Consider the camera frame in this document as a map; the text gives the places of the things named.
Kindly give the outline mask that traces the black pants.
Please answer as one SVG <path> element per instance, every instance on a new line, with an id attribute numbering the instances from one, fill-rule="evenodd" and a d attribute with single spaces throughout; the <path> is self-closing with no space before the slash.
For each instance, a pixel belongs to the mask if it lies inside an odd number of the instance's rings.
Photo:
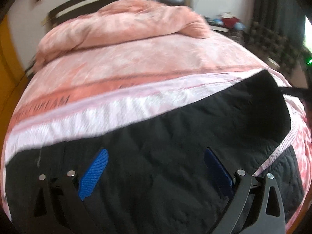
<path id="1" fill-rule="evenodd" d="M 206 148 L 253 174 L 290 132 L 273 77 L 259 72 L 223 91 L 98 137 L 26 150 L 7 166 L 13 226 L 27 233 L 38 177 L 83 173 L 103 148 L 108 164 L 83 204 L 101 233 L 207 233 L 229 202 Z"/>

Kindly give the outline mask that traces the cluttered bedside table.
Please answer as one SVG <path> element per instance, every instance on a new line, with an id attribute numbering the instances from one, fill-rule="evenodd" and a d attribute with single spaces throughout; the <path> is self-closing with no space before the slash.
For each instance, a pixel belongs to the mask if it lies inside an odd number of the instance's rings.
<path id="1" fill-rule="evenodd" d="M 225 13 L 216 18 L 205 17 L 205 20 L 213 31 L 244 45 L 244 32 L 246 27 L 240 19 L 232 14 Z"/>

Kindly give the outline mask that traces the dark curtain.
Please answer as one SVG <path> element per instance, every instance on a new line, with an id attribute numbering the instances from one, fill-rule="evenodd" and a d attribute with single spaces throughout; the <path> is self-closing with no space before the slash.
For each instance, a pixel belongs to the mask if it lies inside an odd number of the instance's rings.
<path id="1" fill-rule="evenodd" d="M 301 56 L 305 14 L 296 0 L 254 0 L 245 47 L 263 61 L 272 59 L 291 76 Z"/>

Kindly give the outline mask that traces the pink crumpled duvet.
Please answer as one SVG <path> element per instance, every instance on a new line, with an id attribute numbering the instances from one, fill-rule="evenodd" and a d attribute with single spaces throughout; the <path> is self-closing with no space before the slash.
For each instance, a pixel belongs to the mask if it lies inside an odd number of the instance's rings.
<path id="1" fill-rule="evenodd" d="M 115 1 L 50 30 L 38 45 L 33 69 L 38 72 L 70 51 L 174 33 L 205 39 L 210 35 L 210 26 L 187 6 L 169 6 L 154 0 Z"/>

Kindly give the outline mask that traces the pink patterned bed blanket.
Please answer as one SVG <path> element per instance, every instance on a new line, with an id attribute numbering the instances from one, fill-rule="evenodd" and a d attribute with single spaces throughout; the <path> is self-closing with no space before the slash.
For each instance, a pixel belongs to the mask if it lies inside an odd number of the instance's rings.
<path id="1" fill-rule="evenodd" d="M 26 88 L 6 134 L 1 166 L 6 215 L 13 224 L 7 166 L 18 153 L 98 137 L 193 104 L 262 71 L 278 90 L 291 86 L 283 74 L 216 32 L 207 39 L 172 34 L 80 49 L 48 62 Z M 291 233 L 309 206 L 311 133 L 300 99 L 281 94 L 290 132 L 251 175 L 274 175 L 285 233 Z"/>

